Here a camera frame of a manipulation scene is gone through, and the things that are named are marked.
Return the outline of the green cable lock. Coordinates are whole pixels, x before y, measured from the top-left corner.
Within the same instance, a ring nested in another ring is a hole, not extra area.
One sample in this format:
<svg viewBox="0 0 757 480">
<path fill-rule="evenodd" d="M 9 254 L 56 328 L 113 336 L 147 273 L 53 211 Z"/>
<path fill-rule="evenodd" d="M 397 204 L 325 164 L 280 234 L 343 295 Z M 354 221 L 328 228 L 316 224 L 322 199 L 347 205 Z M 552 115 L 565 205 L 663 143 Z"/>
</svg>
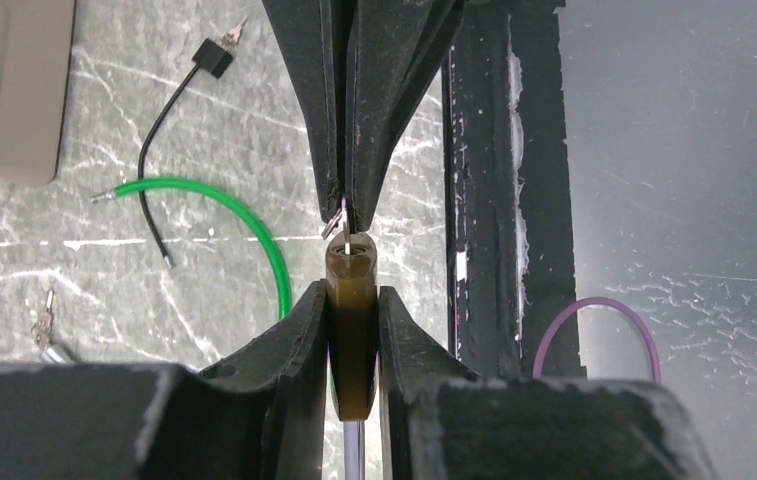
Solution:
<svg viewBox="0 0 757 480">
<path fill-rule="evenodd" d="M 270 231 L 240 200 L 214 186 L 196 180 L 178 177 L 150 177 L 118 185 L 91 197 L 92 203 L 111 201 L 148 190 L 178 190 L 199 194 L 220 204 L 240 219 L 254 234 L 268 259 L 273 273 L 278 304 L 278 317 L 286 317 L 293 306 L 289 272 L 283 254 Z"/>
</svg>

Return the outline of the brass padlock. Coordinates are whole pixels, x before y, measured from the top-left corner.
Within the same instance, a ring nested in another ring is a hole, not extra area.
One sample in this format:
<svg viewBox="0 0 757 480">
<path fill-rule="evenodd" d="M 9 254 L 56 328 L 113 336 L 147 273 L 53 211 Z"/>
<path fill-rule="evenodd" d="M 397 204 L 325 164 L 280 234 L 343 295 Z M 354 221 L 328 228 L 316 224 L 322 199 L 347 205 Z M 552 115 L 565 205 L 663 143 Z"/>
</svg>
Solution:
<svg viewBox="0 0 757 480">
<path fill-rule="evenodd" d="M 343 422 L 344 477 L 365 477 L 365 421 L 375 397 L 377 252 L 365 233 L 337 234 L 326 250 L 329 360 Z"/>
</svg>

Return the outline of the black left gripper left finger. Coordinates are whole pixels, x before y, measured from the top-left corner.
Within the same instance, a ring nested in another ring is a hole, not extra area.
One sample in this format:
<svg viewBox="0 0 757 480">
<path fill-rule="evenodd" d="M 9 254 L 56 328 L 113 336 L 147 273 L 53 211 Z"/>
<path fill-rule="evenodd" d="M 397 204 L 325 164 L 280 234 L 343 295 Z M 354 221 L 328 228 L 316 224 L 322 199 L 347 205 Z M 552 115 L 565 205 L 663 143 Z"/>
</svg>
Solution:
<svg viewBox="0 0 757 480">
<path fill-rule="evenodd" d="M 0 363 L 0 479 L 318 479 L 326 285 L 232 355 Z"/>
</svg>

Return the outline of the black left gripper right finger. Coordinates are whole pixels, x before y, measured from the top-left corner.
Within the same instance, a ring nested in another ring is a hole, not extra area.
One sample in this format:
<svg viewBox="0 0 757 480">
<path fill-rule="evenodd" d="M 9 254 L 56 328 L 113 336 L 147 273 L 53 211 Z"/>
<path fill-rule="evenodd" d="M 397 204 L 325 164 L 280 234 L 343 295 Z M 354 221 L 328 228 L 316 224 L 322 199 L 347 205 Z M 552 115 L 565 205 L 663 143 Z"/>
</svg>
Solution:
<svg viewBox="0 0 757 480">
<path fill-rule="evenodd" d="M 387 479 L 712 479 L 692 419 L 645 381 L 484 378 L 378 298 Z"/>
</svg>

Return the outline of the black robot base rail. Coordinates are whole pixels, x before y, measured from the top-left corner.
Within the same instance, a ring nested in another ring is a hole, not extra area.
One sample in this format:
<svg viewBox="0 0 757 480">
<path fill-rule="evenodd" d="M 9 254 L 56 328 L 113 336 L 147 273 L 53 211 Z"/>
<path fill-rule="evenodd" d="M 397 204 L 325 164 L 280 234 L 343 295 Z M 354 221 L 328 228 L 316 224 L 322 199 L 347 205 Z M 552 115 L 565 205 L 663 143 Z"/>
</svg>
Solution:
<svg viewBox="0 0 757 480">
<path fill-rule="evenodd" d="M 558 1 L 471 1 L 441 71 L 448 348 L 530 374 L 576 298 Z"/>
</svg>

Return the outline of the silver key bunch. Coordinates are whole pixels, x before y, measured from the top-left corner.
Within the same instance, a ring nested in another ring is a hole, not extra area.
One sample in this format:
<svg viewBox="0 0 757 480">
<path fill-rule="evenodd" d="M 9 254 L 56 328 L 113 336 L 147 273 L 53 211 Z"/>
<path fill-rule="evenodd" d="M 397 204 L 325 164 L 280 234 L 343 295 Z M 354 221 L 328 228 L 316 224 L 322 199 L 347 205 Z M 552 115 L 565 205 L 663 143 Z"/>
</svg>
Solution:
<svg viewBox="0 0 757 480">
<path fill-rule="evenodd" d="M 331 234 L 337 227 L 341 228 L 343 235 L 342 253 L 346 256 L 350 256 L 352 254 L 352 233 L 350 227 L 350 218 L 348 214 L 347 199 L 345 196 L 341 198 L 340 206 L 337 212 L 331 217 L 331 219 L 323 228 L 321 232 L 321 238 L 323 240 L 329 240 Z"/>
</svg>

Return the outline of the silver cable lock keys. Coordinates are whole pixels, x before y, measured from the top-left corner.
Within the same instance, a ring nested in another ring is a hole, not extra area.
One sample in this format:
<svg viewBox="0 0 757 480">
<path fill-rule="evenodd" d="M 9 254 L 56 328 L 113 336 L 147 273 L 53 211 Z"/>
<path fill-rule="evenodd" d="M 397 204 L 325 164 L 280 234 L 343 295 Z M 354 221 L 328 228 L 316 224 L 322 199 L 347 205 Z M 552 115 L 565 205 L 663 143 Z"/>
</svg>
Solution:
<svg viewBox="0 0 757 480">
<path fill-rule="evenodd" d="M 35 323 L 32 327 L 34 343 L 40 351 L 47 350 L 53 343 L 53 302 L 55 292 L 52 288 L 47 291 L 43 307 L 37 312 Z"/>
</svg>

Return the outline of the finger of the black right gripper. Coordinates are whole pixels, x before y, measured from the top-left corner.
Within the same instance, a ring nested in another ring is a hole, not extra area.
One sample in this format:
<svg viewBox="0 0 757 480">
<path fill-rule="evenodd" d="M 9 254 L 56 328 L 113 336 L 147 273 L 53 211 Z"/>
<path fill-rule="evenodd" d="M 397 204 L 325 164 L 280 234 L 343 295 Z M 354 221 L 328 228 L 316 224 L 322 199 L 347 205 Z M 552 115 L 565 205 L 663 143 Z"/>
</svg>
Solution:
<svg viewBox="0 0 757 480">
<path fill-rule="evenodd" d="M 370 229 L 392 153 L 456 35 L 463 1 L 359 1 L 346 59 L 344 197 Z"/>
<path fill-rule="evenodd" d="M 338 99 L 339 1 L 265 0 L 266 14 L 301 108 L 309 142 L 321 219 L 341 203 Z"/>
</svg>

